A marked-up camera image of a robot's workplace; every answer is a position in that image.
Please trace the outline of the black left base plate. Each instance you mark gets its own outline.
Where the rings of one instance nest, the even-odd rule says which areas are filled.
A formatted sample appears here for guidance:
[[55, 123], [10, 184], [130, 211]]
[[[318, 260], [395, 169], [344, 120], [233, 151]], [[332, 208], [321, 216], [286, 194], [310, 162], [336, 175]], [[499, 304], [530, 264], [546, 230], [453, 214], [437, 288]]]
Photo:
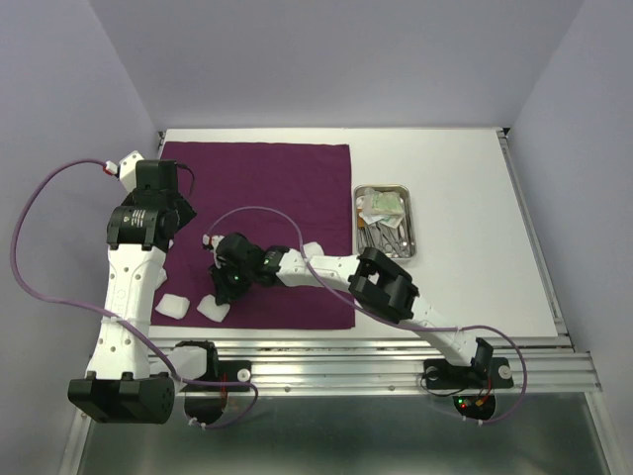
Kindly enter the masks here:
[[[214, 363], [210, 371], [197, 379], [175, 380], [176, 393], [184, 393], [183, 415], [187, 425], [202, 431], [229, 428], [241, 422], [259, 399], [258, 388], [250, 378], [241, 381], [238, 373], [250, 370], [236, 363]], [[251, 401], [241, 410], [231, 407], [230, 394], [250, 394]]]

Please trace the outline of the aluminium rail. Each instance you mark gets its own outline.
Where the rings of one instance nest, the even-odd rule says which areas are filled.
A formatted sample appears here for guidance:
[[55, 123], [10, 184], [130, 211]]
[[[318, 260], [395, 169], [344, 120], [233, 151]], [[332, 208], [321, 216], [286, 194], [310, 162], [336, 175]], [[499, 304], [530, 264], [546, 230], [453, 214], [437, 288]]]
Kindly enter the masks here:
[[[222, 360], [249, 360], [263, 396], [424, 395], [423, 363], [439, 356], [423, 340], [220, 339]], [[601, 385], [587, 353], [568, 346], [523, 348], [528, 394], [594, 393]]]
[[535, 258], [535, 262], [539, 271], [539, 275], [542, 281], [542, 285], [547, 297], [550, 312], [553, 317], [557, 334], [559, 338], [562, 338], [565, 342], [558, 343], [557, 347], [569, 348], [571, 351], [575, 351], [573, 340], [570, 337], [569, 330], [564, 320], [563, 312], [560, 307], [559, 299], [555, 291], [555, 287], [549, 272], [549, 268], [542, 250], [542, 246], [533, 224], [533, 220], [521, 187], [521, 183], [517, 174], [516, 166], [511, 155], [509, 140], [507, 133], [509, 129], [496, 129], [497, 139], [499, 147], [503, 155], [503, 159], [506, 165], [507, 173], [516, 196], [519, 211], [522, 216], [523, 223], [526, 228], [528, 239], [532, 248], [532, 252]]

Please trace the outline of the stainless steel tray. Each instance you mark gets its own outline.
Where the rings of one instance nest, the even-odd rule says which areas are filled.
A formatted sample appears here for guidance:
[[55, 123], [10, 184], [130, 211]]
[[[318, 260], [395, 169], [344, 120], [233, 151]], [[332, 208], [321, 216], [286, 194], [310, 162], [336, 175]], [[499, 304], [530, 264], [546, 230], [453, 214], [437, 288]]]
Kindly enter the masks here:
[[393, 260], [415, 257], [411, 198], [404, 185], [359, 185], [352, 196], [357, 253], [374, 247]]

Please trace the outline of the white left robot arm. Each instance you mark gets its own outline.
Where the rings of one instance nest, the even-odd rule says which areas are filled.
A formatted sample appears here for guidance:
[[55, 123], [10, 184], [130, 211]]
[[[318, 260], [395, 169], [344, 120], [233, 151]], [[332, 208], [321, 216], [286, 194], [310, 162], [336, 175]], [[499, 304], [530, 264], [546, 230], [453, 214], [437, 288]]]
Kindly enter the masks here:
[[128, 195], [107, 226], [109, 278], [98, 341], [69, 401], [101, 424], [162, 425], [189, 380], [213, 388], [218, 353], [209, 341], [181, 341], [166, 361], [150, 362], [154, 294], [170, 241], [196, 215], [178, 188], [178, 165], [133, 152], [114, 169]]

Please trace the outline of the purple cloth mat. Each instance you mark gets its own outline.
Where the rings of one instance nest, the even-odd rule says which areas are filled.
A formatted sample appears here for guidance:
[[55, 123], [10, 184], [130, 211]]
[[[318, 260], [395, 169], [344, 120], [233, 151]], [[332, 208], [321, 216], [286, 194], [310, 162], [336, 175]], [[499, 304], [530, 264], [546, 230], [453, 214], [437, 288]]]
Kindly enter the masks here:
[[252, 243], [296, 247], [318, 242], [327, 255], [350, 255], [352, 180], [348, 145], [263, 142], [168, 142], [162, 158], [186, 164], [179, 188], [197, 216], [175, 237], [155, 298], [174, 294], [190, 300], [184, 319], [157, 312], [156, 326], [212, 328], [197, 311], [215, 292], [212, 255], [202, 248], [207, 230], [241, 233]]

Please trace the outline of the aluminium right side rail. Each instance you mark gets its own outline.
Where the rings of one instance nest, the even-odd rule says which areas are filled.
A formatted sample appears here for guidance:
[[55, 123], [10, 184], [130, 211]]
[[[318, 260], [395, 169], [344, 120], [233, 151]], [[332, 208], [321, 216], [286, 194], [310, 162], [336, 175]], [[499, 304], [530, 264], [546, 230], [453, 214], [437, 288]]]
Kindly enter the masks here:
[[507, 133], [509, 129], [496, 129], [497, 139], [499, 147], [503, 155], [503, 159], [506, 165], [507, 173], [516, 196], [519, 211], [522, 216], [523, 223], [526, 228], [528, 239], [532, 248], [532, 252], [535, 258], [535, 262], [539, 271], [539, 275], [542, 281], [542, 285], [547, 297], [550, 312], [553, 317], [557, 334], [559, 338], [562, 338], [565, 342], [558, 343], [557, 347], [569, 348], [571, 351], [575, 351], [573, 340], [570, 337], [569, 330], [564, 320], [563, 312], [560, 307], [559, 299], [555, 291], [555, 287], [549, 272], [549, 268], [542, 250], [542, 246], [533, 224], [533, 220], [521, 187], [521, 183], [517, 174], [516, 166], [511, 155], [509, 140]]

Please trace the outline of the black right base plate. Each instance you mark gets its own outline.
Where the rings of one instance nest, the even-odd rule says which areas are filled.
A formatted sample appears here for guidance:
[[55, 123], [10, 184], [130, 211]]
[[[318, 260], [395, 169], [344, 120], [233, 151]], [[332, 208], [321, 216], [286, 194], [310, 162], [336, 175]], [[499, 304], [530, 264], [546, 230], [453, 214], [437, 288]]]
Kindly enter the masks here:
[[445, 359], [423, 363], [421, 387], [433, 396], [448, 397], [458, 414], [478, 423], [491, 421], [497, 409], [495, 390], [514, 387], [506, 358], [475, 360], [470, 366], [455, 366]]

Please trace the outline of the green gauze bag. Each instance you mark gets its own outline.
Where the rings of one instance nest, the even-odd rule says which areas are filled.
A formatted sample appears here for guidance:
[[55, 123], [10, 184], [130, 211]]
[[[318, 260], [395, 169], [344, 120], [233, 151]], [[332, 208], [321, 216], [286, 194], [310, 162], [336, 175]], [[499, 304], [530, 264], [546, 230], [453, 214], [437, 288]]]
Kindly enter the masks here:
[[397, 216], [404, 212], [400, 194], [393, 191], [372, 193], [366, 204], [372, 215]]

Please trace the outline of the steel forceps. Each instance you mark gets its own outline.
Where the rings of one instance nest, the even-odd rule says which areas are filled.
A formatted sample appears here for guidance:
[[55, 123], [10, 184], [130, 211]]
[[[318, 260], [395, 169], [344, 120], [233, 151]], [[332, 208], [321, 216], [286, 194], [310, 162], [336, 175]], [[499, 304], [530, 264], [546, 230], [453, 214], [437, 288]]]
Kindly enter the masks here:
[[367, 226], [360, 227], [359, 234], [365, 247], [380, 248], [380, 243], [376, 241], [370, 228]]
[[410, 248], [407, 241], [407, 234], [403, 224], [399, 224], [397, 228], [398, 242], [403, 257], [410, 257]]

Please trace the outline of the curved forceps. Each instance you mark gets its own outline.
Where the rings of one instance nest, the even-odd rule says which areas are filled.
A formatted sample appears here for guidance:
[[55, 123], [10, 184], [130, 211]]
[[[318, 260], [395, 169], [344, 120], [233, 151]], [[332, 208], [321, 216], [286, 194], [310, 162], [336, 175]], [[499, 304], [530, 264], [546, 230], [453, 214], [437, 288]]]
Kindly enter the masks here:
[[381, 223], [377, 223], [376, 227], [381, 237], [381, 242], [383, 243], [384, 253], [390, 253], [392, 256], [398, 257], [400, 255], [400, 248], [390, 233], [390, 229]]

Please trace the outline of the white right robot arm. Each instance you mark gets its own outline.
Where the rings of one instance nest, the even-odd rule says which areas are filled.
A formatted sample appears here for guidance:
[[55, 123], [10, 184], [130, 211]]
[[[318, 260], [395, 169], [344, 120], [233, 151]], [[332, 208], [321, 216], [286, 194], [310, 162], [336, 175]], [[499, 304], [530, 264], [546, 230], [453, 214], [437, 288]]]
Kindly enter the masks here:
[[411, 275], [375, 247], [358, 255], [308, 256], [301, 249], [263, 249], [244, 235], [203, 236], [203, 248], [214, 256], [210, 274], [216, 303], [240, 299], [254, 284], [262, 287], [321, 287], [357, 310], [415, 333], [439, 349], [443, 363], [431, 374], [452, 378], [458, 386], [477, 386], [490, 378], [493, 347], [480, 337], [451, 326], [420, 295]]

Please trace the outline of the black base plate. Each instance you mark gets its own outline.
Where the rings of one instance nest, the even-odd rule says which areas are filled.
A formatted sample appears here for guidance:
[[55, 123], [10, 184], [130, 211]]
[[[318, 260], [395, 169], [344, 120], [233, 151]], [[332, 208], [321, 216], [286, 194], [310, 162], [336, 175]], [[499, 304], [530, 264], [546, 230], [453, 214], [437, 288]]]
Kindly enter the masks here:
[[433, 396], [448, 397], [458, 414], [478, 423], [491, 421], [497, 409], [495, 390], [514, 387], [506, 358], [475, 360], [470, 366], [455, 366], [445, 359], [423, 363], [421, 387]]
[[[184, 393], [183, 415], [187, 425], [202, 431], [229, 428], [241, 422], [259, 399], [258, 388], [250, 378], [241, 381], [238, 373], [250, 370], [236, 363], [214, 363], [210, 371], [197, 379], [175, 380], [176, 393]], [[251, 401], [241, 410], [231, 407], [230, 394], [250, 394]]]

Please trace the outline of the white gauze pad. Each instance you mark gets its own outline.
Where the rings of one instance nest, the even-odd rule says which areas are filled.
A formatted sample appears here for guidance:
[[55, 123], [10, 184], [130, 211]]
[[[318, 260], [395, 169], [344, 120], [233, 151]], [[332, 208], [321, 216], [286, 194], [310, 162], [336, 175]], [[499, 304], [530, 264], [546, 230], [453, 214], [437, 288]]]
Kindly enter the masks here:
[[324, 251], [321, 245], [316, 241], [305, 243], [302, 247], [302, 250], [306, 258], [313, 258], [315, 256], [324, 256]]
[[161, 268], [158, 274], [158, 285], [162, 285], [167, 280], [167, 272], [164, 268]]
[[229, 310], [230, 304], [218, 304], [213, 295], [203, 297], [197, 306], [197, 311], [214, 323], [222, 323]]
[[164, 294], [155, 307], [155, 311], [167, 318], [180, 321], [184, 319], [190, 307], [190, 300], [186, 297]]

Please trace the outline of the aluminium front rail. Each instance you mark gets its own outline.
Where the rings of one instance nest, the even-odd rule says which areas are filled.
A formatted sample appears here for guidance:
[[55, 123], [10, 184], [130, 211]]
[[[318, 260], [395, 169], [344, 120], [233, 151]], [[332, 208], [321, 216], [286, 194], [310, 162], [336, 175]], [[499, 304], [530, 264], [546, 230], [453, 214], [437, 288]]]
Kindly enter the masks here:
[[[222, 360], [249, 360], [263, 396], [424, 395], [423, 363], [439, 356], [423, 340], [220, 339]], [[568, 346], [523, 348], [528, 394], [594, 393], [601, 385], [587, 353]]]

